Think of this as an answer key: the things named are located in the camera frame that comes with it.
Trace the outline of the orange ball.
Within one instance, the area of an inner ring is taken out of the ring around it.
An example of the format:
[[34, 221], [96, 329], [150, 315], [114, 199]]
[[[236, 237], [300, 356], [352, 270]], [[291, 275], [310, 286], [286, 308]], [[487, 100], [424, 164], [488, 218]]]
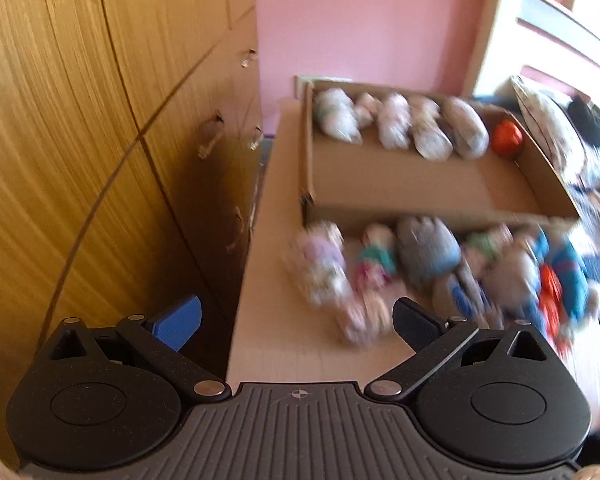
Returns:
[[503, 119], [491, 134], [491, 148], [498, 156], [515, 159], [524, 145], [524, 136], [510, 119]]

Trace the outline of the cardboard box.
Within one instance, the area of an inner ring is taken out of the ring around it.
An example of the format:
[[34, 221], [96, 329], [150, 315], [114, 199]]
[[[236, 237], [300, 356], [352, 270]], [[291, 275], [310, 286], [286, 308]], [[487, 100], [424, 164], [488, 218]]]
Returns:
[[501, 223], [569, 231], [579, 223], [562, 179], [529, 133], [513, 158], [487, 151], [478, 159], [452, 155], [444, 162], [430, 162], [414, 148], [386, 150], [375, 126], [363, 130], [362, 143], [344, 143], [322, 133], [315, 120], [318, 95], [335, 87], [352, 99], [362, 93], [383, 98], [392, 91], [328, 79], [306, 84], [299, 148], [303, 223], [330, 220], [349, 236], [361, 235], [373, 222], [407, 216], [436, 217], [456, 234]]

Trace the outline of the white patterned sock roll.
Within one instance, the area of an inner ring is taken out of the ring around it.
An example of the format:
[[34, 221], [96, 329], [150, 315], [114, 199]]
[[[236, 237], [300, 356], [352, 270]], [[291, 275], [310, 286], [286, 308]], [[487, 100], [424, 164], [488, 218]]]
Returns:
[[453, 144], [438, 124], [439, 105], [414, 94], [407, 98], [411, 109], [411, 134], [418, 154], [424, 159], [444, 162], [453, 153]]

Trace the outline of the blue knitted sock roll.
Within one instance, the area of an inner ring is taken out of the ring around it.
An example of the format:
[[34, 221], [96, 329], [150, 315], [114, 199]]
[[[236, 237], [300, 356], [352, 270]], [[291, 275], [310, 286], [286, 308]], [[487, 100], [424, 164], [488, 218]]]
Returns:
[[568, 237], [550, 233], [547, 239], [548, 253], [542, 264], [554, 270], [562, 285], [560, 332], [580, 330], [587, 320], [600, 317], [600, 283], [588, 277], [584, 261]]

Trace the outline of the black cloth on bed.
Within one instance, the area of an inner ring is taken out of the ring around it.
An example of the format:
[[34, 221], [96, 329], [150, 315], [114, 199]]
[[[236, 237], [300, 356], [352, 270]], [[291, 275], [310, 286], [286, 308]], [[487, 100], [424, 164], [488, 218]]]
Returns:
[[594, 115], [592, 108], [580, 96], [568, 104], [567, 115], [582, 140], [592, 148], [600, 148], [600, 118]]

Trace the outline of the clear plastic bundle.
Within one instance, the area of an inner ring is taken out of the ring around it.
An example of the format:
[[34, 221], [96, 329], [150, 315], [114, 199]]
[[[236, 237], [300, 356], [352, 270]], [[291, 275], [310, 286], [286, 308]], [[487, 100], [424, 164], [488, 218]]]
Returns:
[[377, 117], [380, 144], [386, 150], [406, 151], [411, 141], [408, 129], [411, 128], [411, 109], [405, 96], [390, 93], [381, 102]]

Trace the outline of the wooden wardrobe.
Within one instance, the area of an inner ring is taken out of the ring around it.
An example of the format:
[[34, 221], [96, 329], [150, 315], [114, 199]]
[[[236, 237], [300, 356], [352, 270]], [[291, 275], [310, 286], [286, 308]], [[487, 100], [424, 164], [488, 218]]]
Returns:
[[0, 0], [5, 411], [64, 318], [190, 295], [185, 353], [224, 376], [260, 155], [256, 0]]

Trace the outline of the cream bed headboard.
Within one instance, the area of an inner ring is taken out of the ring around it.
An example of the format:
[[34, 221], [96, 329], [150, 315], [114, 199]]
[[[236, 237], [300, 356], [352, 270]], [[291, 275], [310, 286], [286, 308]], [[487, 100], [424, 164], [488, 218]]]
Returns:
[[463, 96], [522, 75], [600, 106], [600, 0], [483, 0]]

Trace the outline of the floral pillow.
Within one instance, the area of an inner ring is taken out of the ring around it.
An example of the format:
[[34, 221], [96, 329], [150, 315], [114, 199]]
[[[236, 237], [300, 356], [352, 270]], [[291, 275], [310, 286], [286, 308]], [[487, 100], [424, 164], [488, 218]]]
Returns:
[[579, 183], [586, 153], [567, 115], [550, 96], [529, 86], [521, 76], [511, 76], [509, 82], [535, 143], [565, 183]]

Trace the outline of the small white sock bundle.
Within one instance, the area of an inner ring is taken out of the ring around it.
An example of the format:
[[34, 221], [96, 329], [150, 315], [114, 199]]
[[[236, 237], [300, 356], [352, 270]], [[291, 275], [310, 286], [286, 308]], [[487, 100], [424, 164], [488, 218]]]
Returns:
[[358, 128], [363, 130], [369, 127], [378, 117], [382, 103], [368, 92], [361, 93], [354, 104], [354, 114]]

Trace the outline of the red blue sock bundle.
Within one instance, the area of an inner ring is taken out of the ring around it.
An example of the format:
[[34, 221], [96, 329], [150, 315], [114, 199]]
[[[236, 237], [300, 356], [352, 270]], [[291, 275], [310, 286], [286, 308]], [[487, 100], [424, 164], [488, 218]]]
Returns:
[[562, 285], [554, 270], [547, 264], [540, 266], [541, 290], [538, 308], [544, 315], [547, 339], [554, 344], [557, 353], [565, 358], [571, 350], [568, 338], [560, 336], [562, 318]]

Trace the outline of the grey knitted sock roll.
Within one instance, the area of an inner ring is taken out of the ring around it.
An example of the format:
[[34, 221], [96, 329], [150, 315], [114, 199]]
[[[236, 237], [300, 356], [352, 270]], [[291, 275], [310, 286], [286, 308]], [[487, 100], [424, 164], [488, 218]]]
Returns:
[[490, 136], [486, 125], [466, 101], [449, 96], [441, 107], [442, 118], [451, 128], [455, 151], [464, 159], [477, 159], [486, 154]]

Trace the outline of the green pink sock bundle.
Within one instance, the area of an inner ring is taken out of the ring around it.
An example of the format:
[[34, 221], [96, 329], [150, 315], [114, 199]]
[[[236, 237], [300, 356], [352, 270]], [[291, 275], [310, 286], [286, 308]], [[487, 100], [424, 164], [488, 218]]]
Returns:
[[512, 231], [506, 224], [492, 226], [483, 232], [473, 232], [465, 240], [463, 249], [472, 258], [480, 256], [486, 263], [501, 257], [504, 249], [513, 244]]

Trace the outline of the white teal sock bundle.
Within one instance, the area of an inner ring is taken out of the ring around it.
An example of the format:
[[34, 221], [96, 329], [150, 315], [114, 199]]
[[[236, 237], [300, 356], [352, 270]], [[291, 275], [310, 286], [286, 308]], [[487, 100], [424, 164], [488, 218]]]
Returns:
[[353, 101], [341, 88], [320, 92], [315, 98], [313, 116], [326, 136], [344, 143], [363, 142]]

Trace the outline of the pink fluffy toy bird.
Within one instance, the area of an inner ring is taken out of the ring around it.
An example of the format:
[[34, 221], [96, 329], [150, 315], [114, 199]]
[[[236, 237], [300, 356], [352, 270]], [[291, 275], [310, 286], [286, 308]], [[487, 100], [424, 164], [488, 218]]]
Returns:
[[315, 307], [334, 306], [352, 294], [343, 236], [334, 222], [311, 222], [290, 242], [286, 266], [303, 297]]

